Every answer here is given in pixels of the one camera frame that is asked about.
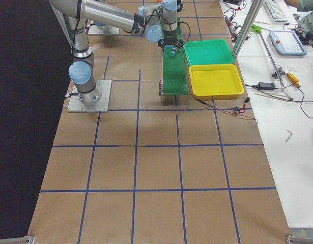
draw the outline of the white table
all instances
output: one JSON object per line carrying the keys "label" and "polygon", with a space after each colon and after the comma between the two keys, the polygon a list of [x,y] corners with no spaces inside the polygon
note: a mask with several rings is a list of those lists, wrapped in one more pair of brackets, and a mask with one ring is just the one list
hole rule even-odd
{"label": "white table", "polygon": [[[283,0],[277,1],[286,14],[288,23],[292,23],[286,29],[294,27],[296,21],[288,6]],[[246,9],[238,11],[234,21],[243,23],[250,5],[251,1],[247,0]],[[263,7],[255,20],[270,23]],[[282,24],[255,24],[270,30],[283,30]],[[282,57],[276,53],[268,33],[267,30],[262,32],[276,64],[299,79],[305,100],[313,100],[313,49],[306,46],[308,54],[304,57]],[[271,77],[274,67],[258,34],[253,33],[251,39],[244,43],[238,62],[246,84],[274,82],[276,87],[280,87],[278,80]],[[283,80],[285,85],[290,84],[286,76]],[[294,100],[302,99],[302,94],[295,87],[289,87],[288,90]],[[259,94],[248,88],[288,225],[290,228],[313,228],[313,119],[303,114],[300,103],[284,102]],[[313,116],[313,104],[302,106],[307,114]],[[287,130],[293,134],[286,142],[290,135]]]}

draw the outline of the yellow tray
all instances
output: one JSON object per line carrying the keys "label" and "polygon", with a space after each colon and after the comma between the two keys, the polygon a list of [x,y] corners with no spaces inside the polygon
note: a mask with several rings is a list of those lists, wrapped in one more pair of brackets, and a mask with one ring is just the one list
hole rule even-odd
{"label": "yellow tray", "polygon": [[244,92],[237,70],[231,64],[192,65],[189,67],[192,93],[198,98],[209,100],[236,99]]}

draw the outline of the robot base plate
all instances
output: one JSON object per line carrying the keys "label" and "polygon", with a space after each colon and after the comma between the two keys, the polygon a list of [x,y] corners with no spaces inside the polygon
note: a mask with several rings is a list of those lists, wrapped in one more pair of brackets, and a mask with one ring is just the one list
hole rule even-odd
{"label": "robot base plate", "polygon": [[78,96],[72,96],[68,105],[68,112],[107,112],[109,109],[112,80],[96,80],[97,87],[102,91],[102,97],[94,104],[83,104]]}
{"label": "robot base plate", "polygon": [[92,25],[89,30],[89,36],[117,36],[119,35],[119,28],[111,27],[108,30],[102,30]]}

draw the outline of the small box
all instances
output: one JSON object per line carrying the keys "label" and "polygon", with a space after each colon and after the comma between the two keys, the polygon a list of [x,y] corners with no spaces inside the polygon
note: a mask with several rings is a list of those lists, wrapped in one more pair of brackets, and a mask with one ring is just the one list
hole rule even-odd
{"label": "small box", "polygon": [[235,65],[193,65],[189,67],[192,93],[201,100],[237,99],[244,92]]}
{"label": "small box", "polygon": [[234,58],[223,39],[187,42],[184,46],[188,64],[232,64]]}

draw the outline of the light blue joint cover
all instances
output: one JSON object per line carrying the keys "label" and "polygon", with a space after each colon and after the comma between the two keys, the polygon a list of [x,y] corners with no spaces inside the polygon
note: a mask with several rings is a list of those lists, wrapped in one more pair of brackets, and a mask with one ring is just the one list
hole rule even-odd
{"label": "light blue joint cover", "polygon": [[158,42],[162,38],[162,28],[158,24],[152,25],[145,33],[149,42]]}
{"label": "light blue joint cover", "polygon": [[145,6],[140,6],[140,7],[138,7],[138,14],[139,14],[140,16],[144,16],[144,7],[145,7]]}
{"label": "light blue joint cover", "polygon": [[69,76],[77,85],[83,85],[88,82],[91,74],[90,66],[83,61],[77,61],[69,67]]}
{"label": "light blue joint cover", "polygon": [[170,11],[176,11],[178,9],[177,0],[162,0],[161,4]]}

